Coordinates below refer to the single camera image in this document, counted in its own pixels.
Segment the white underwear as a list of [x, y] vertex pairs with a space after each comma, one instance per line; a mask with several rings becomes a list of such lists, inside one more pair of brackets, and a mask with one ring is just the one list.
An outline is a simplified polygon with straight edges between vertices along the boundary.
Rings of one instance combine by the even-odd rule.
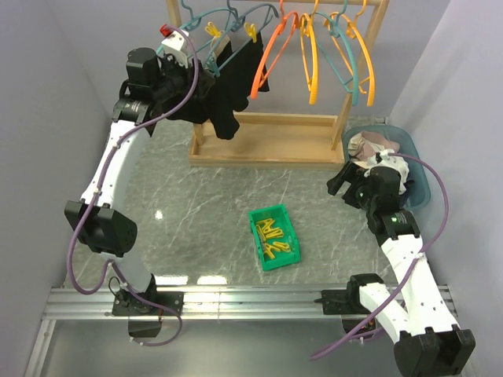
[[369, 157], [366, 163], [364, 176], [368, 178], [377, 167], [387, 167], [396, 170], [400, 175], [400, 185], [398, 193], [400, 195], [406, 192], [405, 183], [409, 176], [409, 164], [400, 156], [393, 156], [393, 149], [384, 149], [374, 156]]

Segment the black underwear front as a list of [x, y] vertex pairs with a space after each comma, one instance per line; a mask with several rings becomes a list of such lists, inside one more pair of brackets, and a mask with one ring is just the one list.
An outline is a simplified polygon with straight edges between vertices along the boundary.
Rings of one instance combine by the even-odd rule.
[[239, 130], [240, 124], [234, 117], [234, 112], [242, 112], [248, 106], [248, 97], [263, 57], [263, 49], [262, 35], [258, 33], [256, 42], [246, 43], [220, 70], [220, 76], [206, 97], [206, 111], [217, 138], [231, 140]]

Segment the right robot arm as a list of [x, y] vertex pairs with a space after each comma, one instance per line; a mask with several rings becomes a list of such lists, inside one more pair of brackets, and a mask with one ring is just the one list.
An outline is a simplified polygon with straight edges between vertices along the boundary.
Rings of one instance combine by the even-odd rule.
[[391, 164], [365, 169], [353, 162], [327, 183], [335, 195], [343, 183], [346, 204], [362, 209], [367, 224], [389, 261], [398, 286], [389, 291], [376, 274], [352, 276], [347, 284], [350, 311], [368, 316], [344, 338], [312, 357], [319, 359], [349, 339], [361, 337], [376, 320], [394, 344], [394, 357], [403, 376], [450, 376], [462, 373], [475, 349], [471, 330], [463, 329], [450, 312], [432, 275], [420, 229], [401, 205], [402, 177]]

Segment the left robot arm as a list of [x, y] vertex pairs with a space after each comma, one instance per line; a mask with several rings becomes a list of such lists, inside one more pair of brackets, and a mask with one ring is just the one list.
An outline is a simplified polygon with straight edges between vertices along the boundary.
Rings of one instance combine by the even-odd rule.
[[66, 259], [68, 278], [81, 294], [92, 295], [98, 290], [80, 286], [75, 277], [73, 254], [76, 244], [82, 243], [105, 260], [101, 283], [108, 269], [115, 271], [119, 280], [117, 304], [141, 316], [178, 316], [182, 297], [165, 302], [158, 296], [154, 276], [134, 250], [138, 227], [123, 208], [130, 176], [156, 124], [211, 86], [212, 79], [204, 77], [197, 57], [182, 63], [173, 53], [159, 56], [150, 48], [130, 51], [126, 68], [127, 79], [113, 107], [101, 161], [84, 193], [64, 208], [73, 230]]

